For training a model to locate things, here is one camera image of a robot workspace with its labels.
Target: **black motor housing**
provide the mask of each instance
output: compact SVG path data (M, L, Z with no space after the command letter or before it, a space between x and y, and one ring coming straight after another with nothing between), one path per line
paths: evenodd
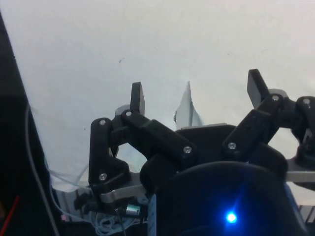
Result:
M287 185L248 163L192 167L159 188L149 203L148 236L307 235Z

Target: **bolt head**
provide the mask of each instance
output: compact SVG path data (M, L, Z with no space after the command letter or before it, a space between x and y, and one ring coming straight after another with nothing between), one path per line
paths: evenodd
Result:
M309 105L311 103L311 101L308 98L304 98L303 103Z
M99 175L98 178L99 178L100 181L104 181L107 178L107 174L106 173L102 173L102 174Z
M230 150L235 150L235 149L236 149L236 143L229 143L229 144L227 145L227 147L228 147L228 149L230 149Z
M106 124L106 121L102 119L102 120L99 121L99 124L100 125L104 125L104 124Z
M184 151L184 153L189 154L189 153L191 153L192 148L191 148L191 147L189 147L189 146L186 146L186 147L184 147L183 151Z
M278 100L279 100L279 96L278 96L278 95L273 95L273 96L272 96L272 100L278 101Z

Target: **white paper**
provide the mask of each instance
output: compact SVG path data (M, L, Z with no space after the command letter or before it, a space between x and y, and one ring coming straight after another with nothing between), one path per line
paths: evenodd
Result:
M314 94L309 0L2 0L0 10L49 167L69 180L88 163L91 122L113 118L133 82L146 115L172 128L187 81L208 94L196 110L209 122L248 111L251 68L293 98Z

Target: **gray cable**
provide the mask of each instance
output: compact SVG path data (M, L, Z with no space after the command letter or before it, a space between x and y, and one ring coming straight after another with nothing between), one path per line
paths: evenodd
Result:
M120 215L119 215L118 209L116 209L115 212L116 212L117 217L118 217L118 219L119 219L120 225L122 226L123 234L124 234L124 236L127 236L127 235L126 235L126 230L125 230L125 228L124 228L123 220L122 220L122 218L121 218Z
M57 225L56 225L54 217L53 217L53 214L52 214L52 212L50 210L49 203L48 203L48 200L46 198L43 185L41 184L41 181L39 179L38 173L36 171L36 167L35 167L34 161L32 159L32 152L31 152L31 148L30 148L31 146L30 146L30 139L29 139L29 114L30 114L30 106L28 104L27 107L26 107L26 111L25 111L25 141L26 141L27 156L28 156L28 159L29 159L29 162L30 162L30 165L31 165L31 170L32 170L32 172L34 174L34 177L35 177L35 180L37 182L37 186L39 188L39 192L40 192L40 194L41 194L41 196L43 198L43 201L44 201L44 204L45 204L45 208L46 208L47 214L48 214L48 216L50 218L51 225L52 225L52 228L54 230L55 236L60 236L58 228L57 228Z

